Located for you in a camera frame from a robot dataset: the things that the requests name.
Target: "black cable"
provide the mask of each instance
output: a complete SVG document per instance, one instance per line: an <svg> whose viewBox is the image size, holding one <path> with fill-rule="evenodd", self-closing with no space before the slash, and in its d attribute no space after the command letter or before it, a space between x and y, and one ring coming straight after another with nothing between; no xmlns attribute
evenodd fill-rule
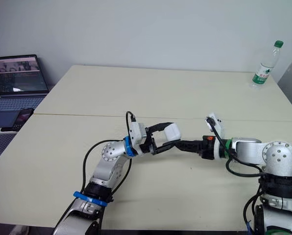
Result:
<svg viewBox="0 0 292 235"><path fill-rule="evenodd" d="M131 115L131 120L133 121L136 121L135 119L135 116L134 114L131 112L131 111L127 111L125 113L125 121L126 121L126 128L127 128L127 133L128 135L130 136L130 127L129 127L129 124L128 124L128 115ZM125 179L127 178L129 172L130 172L130 169L131 169L131 166L132 166L132 159L130 159L129 161L129 165L128 165L128 169L126 171L126 174L124 175L123 179L121 180L121 182L116 186L116 188L111 192L111 194L109 195L107 201L110 201L112 199L112 196L113 194L115 194L115 192L120 188L120 186L123 184L123 182L125 181ZM105 207L102 208L101 210L101 217L100 217L100 220L99 220L99 225L98 225L98 231L99 231L99 235L101 235L101 226L102 226L102 220L103 220L103 214L104 214L104 211L105 211Z"/></svg>
<svg viewBox="0 0 292 235"><path fill-rule="evenodd" d="M105 140L105 141L100 141L98 143L96 143L94 146L92 146L86 153L84 160L83 160L83 183L82 183L82 188L80 193L83 193L84 189L85 189L85 183L86 183L86 161L87 158L89 156L89 154L91 153L91 151L97 147L98 145L100 145L101 143L105 143L105 142L112 142L112 141L120 141L120 140Z"/></svg>
<svg viewBox="0 0 292 235"><path fill-rule="evenodd" d="M257 199L257 198L258 198L260 195L262 195L263 193L264 193L264 192L259 192L259 193L257 193L256 195L252 196L252 197L246 202L246 204L245 204L245 206L244 206L244 209L243 209L243 219L244 219L244 222L245 222L246 226L247 226L247 224L248 224L248 220L247 220L247 217L246 217L246 212L247 212L247 208L248 208L249 204L250 204L252 201L254 201L255 199Z"/></svg>
<svg viewBox="0 0 292 235"><path fill-rule="evenodd" d="M232 158L229 158L228 161L225 164L225 168L232 174L236 175L236 176L240 176L240 177L258 177L258 176L262 176L264 173L260 172L260 173L256 173L256 174L243 174L243 173L238 173L233 171L230 168L230 163L232 162Z"/></svg>
<svg viewBox="0 0 292 235"><path fill-rule="evenodd" d="M226 169L230 173L232 173L234 175L237 175L237 176L241 176L241 177L258 177L258 176L261 176L262 175L262 170L260 169L260 167L258 167L255 164L242 162L241 160L239 160L234 155L234 153L232 153L231 151L229 151L229 149L226 148L225 144L223 143L223 140L221 139L221 137L219 136L218 132L216 131L216 129L214 127L213 121L214 120L211 117L207 118L207 122L210 124L211 129L215 133L215 136L217 137L219 143L222 145L223 149L229 154L229 160L226 162L226 165L225 165L226 166ZM243 165L246 165L246 166L250 166L250 167L256 168L257 170L259 170L260 173L259 174L241 174L241 173L234 172L233 170L230 169L230 166L229 166L230 165L230 162L232 161L232 159L234 159L235 161L237 161L240 164L243 164Z"/></svg>
<svg viewBox="0 0 292 235"><path fill-rule="evenodd" d="M258 167L257 165L252 164L252 163L242 162L240 159L238 159L236 156L234 156L234 154L231 151L229 151L229 149L227 149L225 147L225 144L223 143L223 140L221 139L221 137L219 136L218 132L216 131L215 127L212 124L211 124L211 128L212 128L213 132L215 133L215 136L217 137L218 141L220 142L220 144L222 145L224 150L229 154L229 156L231 156L235 161L237 161L240 164L243 164L243 165L246 165L246 166L250 166L250 167L254 167L254 168L258 169L260 172L262 172L260 167Z"/></svg>
<svg viewBox="0 0 292 235"><path fill-rule="evenodd" d="M259 193L261 187L262 187L261 185L258 186L258 190L257 190L257 193L256 194ZM254 199L254 201L252 203L252 212L253 212L253 215L255 215L255 204L256 204L257 199L258 199L258 197L256 199Z"/></svg>
<svg viewBox="0 0 292 235"><path fill-rule="evenodd" d="M60 217L58 223L56 224L56 226L54 227L53 230L55 230L57 228L58 224L60 224L61 220L63 219L63 217L65 216L65 214L69 211L69 209L71 208L71 206L72 206L72 204L74 203L75 200L76 200L76 198L71 202L71 204L69 204L68 208L64 211L64 213Z"/></svg>
<svg viewBox="0 0 292 235"><path fill-rule="evenodd" d="M110 197L115 194L115 192L120 188L120 186L123 184L123 182L125 181L125 179L127 178L129 172L130 172L130 169L131 169L131 166L132 166L132 159L130 159L130 162L129 162L129 165L128 165L128 169L126 171L126 174L125 176L123 177L123 179L121 180L121 182L118 184L118 186L112 191L112 193L110 194Z"/></svg>
<svg viewBox="0 0 292 235"><path fill-rule="evenodd" d="M130 127L128 125L128 115L131 115L131 120L136 121L135 115L131 111L127 111L125 113L125 120L126 120L126 128L127 128L127 133L130 135Z"/></svg>

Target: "water bottle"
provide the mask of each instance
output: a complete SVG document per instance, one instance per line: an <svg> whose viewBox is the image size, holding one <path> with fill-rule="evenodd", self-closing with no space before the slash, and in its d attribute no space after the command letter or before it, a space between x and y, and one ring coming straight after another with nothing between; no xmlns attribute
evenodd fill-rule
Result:
<svg viewBox="0 0 292 235"><path fill-rule="evenodd" d="M264 84L267 80L271 70L275 66L275 64L278 62L279 55L280 55L280 48L282 47L283 42L282 41L276 41L274 43L274 47L272 51L267 53L262 60L262 63L260 64L260 67L258 68L257 72L255 73L253 77L253 82L256 84Z"/></svg>

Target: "blue ring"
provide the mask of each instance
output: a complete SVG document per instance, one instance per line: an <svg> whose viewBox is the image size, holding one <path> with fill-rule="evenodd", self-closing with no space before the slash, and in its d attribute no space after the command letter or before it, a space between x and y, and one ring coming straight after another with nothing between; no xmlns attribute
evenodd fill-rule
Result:
<svg viewBox="0 0 292 235"><path fill-rule="evenodd" d="M131 147L130 147L130 139L128 138L128 136L126 136L125 138L125 150L126 150L126 153L128 154L128 156L130 156L130 157L134 157L135 155L134 155L134 153L133 153L133 151L132 151L132 149L131 149Z"/></svg>
<svg viewBox="0 0 292 235"><path fill-rule="evenodd" d="M84 194L78 192L78 191L75 191L73 193L73 196L74 197L78 197L84 201L87 201L87 202L91 202L91 203L94 203L96 205L99 205L99 206L102 206L102 207L106 207L108 205L108 203L106 202L103 202L103 201L100 201L98 199L94 199L94 198L91 198L91 197L88 197L88 196L85 196Z"/></svg>

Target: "desk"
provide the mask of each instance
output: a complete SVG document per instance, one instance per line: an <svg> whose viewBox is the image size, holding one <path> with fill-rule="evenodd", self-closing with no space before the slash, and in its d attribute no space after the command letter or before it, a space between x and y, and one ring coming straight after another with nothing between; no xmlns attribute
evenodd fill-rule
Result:
<svg viewBox="0 0 292 235"><path fill-rule="evenodd" d="M292 105L269 78L249 86L253 73L72 66L36 114L146 118L292 121Z"/></svg>
<svg viewBox="0 0 292 235"><path fill-rule="evenodd" d="M137 121L146 126L176 121L184 140L210 134L200 118ZM227 138L292 143L292 122L224 121L223 125ZM125 135L123 117L33 115L0 157L0 223L55 226L81 187L87 150L100 140ZM89 156L87 180L102 148ZM251 170L239 167L235 170ZM105 211L103 228L245 230L243 206L257 186L256 178L228 173L224 161L204 160L175 148L144 155L133 160L128 178Z"/></svg>

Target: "white wall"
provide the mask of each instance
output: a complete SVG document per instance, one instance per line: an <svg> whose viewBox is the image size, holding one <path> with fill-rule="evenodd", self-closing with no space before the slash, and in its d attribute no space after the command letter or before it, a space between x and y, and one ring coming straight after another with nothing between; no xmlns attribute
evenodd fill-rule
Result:
<svg viewBox="0 0 292 235"><path fill-rule="evenodd" d="M36 53L51 84L73 64L255 71L275 40L278 81L292 0L0 0L0 56Z"/></svg>

